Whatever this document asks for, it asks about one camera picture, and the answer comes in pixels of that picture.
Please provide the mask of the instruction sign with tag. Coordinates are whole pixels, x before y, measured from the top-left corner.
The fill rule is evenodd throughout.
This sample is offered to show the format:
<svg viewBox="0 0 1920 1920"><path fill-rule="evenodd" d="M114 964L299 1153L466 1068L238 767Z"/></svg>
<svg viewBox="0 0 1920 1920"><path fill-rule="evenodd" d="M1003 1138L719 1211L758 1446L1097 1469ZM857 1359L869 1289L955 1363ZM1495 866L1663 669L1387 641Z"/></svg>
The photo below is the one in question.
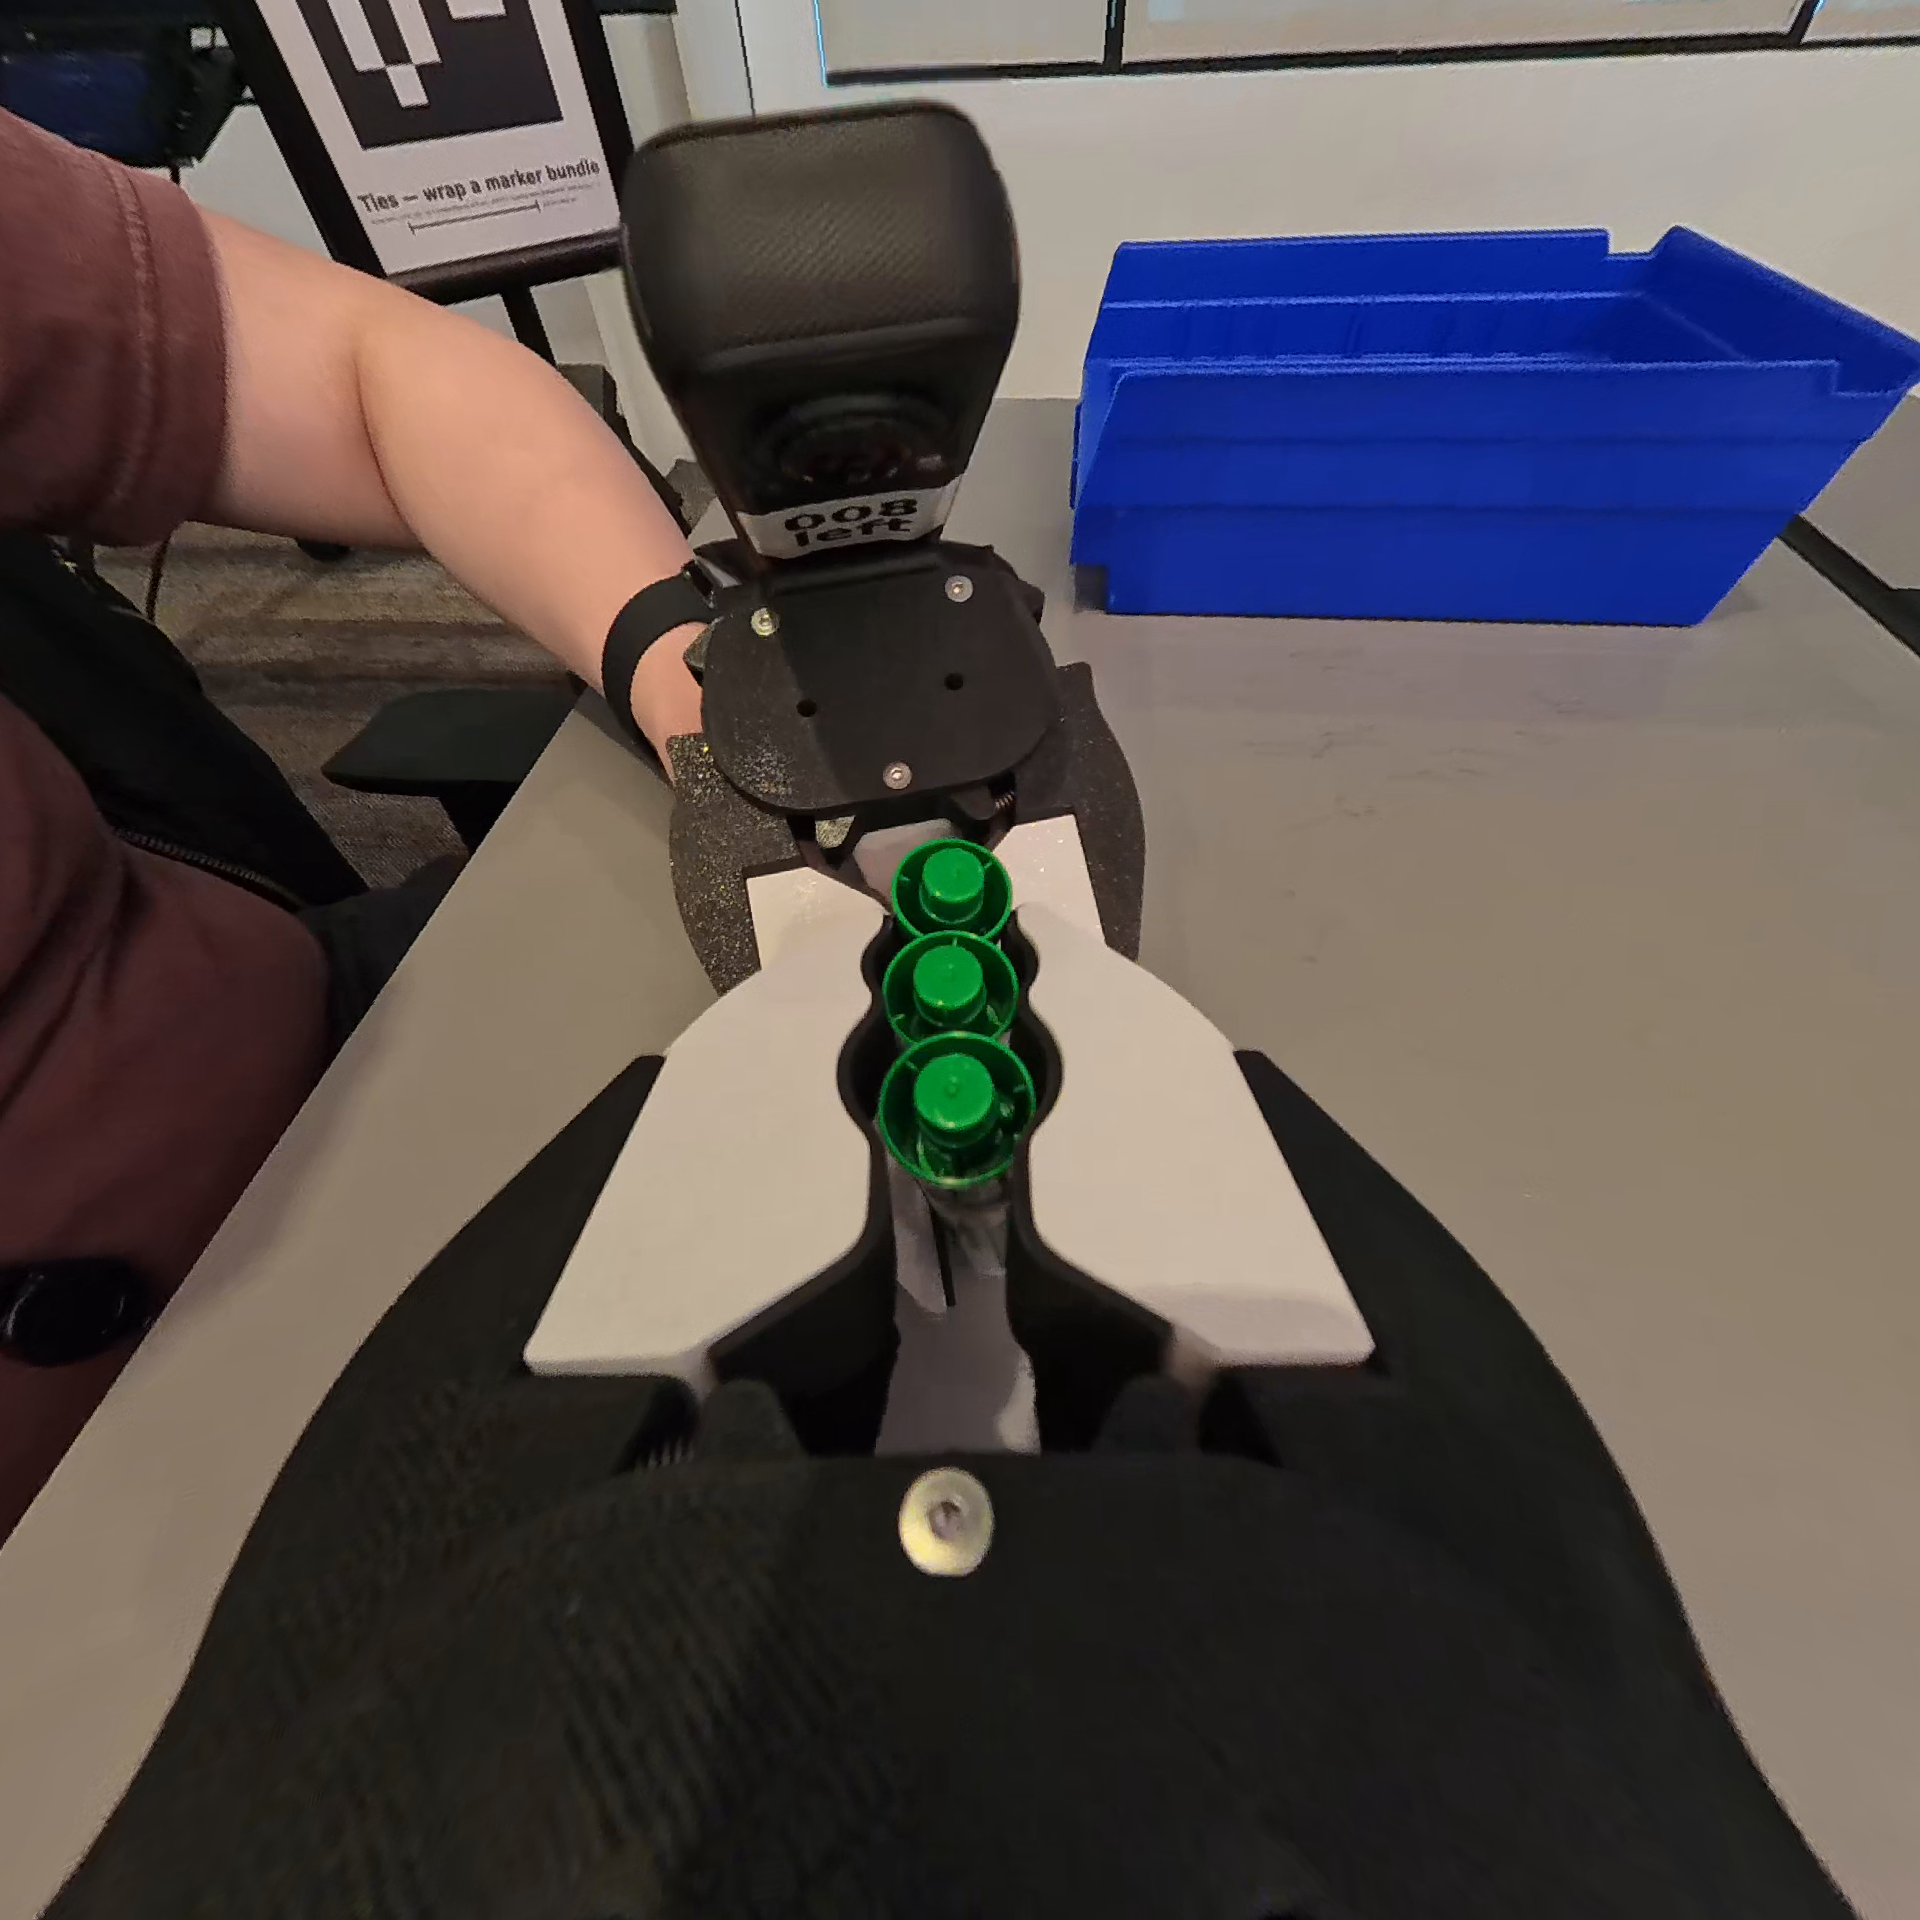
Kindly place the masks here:
<svg viewBox="0 0 1920 1920"><path fill-rule="evenodd" d="M216 11L334 260L442 304L615 263L634 142L598 3Z"/></svg>

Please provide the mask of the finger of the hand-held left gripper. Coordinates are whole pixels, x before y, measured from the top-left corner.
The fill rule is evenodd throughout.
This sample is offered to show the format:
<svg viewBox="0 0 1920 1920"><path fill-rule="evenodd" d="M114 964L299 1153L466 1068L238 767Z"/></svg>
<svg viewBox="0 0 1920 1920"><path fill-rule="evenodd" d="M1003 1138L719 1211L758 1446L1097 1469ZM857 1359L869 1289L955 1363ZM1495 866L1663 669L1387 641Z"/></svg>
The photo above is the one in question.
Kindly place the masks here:
<svg viewBox="0 0 1920 1920"><path fill-rule="evenodd" d="M1046 951L1058 936L1108 948L1089 856L1073 814L1051 814L1008 828L994 853L1011 888L1011 923L1029 951Z"/></svg>
<svg viewBox="0 0 1920 1920"><path fill-rule="evenodd" d="M747 876L745 902L758 975L806 964L857 986L890 925L869 889L808 863Z"/></svg>

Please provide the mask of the blue plastic bin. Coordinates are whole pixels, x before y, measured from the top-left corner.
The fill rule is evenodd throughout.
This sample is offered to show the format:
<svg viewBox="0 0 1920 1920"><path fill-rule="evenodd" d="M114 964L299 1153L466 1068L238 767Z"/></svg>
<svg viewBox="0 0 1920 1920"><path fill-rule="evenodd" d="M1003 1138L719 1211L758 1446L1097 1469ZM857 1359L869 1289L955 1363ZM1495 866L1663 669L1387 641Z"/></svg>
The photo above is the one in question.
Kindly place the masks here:
<svg viewBox="0 0 1920 1920"><path fill-rule="evenodd" d="M1111 614L1689 628L1916 376L1689 227L1128 241L1067 557Z"/></svg>

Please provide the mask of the green dry-erase marker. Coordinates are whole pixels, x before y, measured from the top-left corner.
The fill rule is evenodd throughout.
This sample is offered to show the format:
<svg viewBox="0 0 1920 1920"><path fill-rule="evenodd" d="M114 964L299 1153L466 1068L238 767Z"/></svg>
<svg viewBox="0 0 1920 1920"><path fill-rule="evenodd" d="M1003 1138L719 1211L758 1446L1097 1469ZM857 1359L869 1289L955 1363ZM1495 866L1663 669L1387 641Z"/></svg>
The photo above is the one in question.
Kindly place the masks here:
<svg viewBox="0 0 1920 1920"><path fill-rule="evenodd" d="M879 978L879 1008L900 1046L936 1037L1002 1044L1021 999L1020 975L1002 948L964 929L909 937Z"/></svg>
<svg viewBox="0 0 1920 1920"><path fill-rule="evenodd" d="M907 1044L875 1093L875 1131L893 1163L949 1194L999 1181L1038 1115L1038 1087L1021 1058L961 1029Z"/></svg>
<svg viewBox="0 0 1920 1920"><path fill-rule="evenodd" d="M1013 882L985 845L936 835L897 862L890 906L907 940L959 934L998 945L1011 917Z"/></svg>

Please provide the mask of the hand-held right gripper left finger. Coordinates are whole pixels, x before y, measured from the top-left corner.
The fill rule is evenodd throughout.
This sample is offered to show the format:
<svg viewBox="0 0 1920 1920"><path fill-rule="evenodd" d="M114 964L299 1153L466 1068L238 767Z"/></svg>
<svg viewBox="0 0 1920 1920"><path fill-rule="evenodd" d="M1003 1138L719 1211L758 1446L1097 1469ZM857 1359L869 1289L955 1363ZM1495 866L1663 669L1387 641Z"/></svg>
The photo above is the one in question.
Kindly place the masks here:
<svg viewBox="0 0 1920 1920"><path fill-rule="evenodd" d="M714 1378L721 1343L850 1255L872 1151L837 1063L868 936L797 936L667 1046L563 1260L526 1367Z"/></svg>

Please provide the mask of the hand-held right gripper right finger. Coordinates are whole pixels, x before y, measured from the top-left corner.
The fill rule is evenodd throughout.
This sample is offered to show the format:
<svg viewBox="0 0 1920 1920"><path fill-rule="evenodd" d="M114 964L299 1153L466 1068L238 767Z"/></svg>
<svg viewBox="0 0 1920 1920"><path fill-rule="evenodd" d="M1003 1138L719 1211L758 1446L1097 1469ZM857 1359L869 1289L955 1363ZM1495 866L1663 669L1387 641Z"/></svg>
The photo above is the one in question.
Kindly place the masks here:
<svg viewBox="0 0 1920 1920"><path fill-rule="evenodd" d="M1064 915L1020 915L1061 1076L1026 1140L1038 1242L1144 1309L1174 1374L1352 1367L1369 1331L1227 1037Z"/></svg>

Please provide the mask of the large window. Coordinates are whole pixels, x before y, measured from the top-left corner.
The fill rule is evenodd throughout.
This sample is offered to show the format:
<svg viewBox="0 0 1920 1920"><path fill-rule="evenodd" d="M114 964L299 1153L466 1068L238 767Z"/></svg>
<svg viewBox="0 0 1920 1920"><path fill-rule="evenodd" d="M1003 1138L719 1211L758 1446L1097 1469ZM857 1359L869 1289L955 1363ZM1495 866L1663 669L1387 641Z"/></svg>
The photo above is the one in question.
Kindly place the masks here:
<svg viewBox="0 0 1920 1920"><path fill-rule="evenodd" d="M1914 46L1914 2L816 2L828 83Z"/></svg>

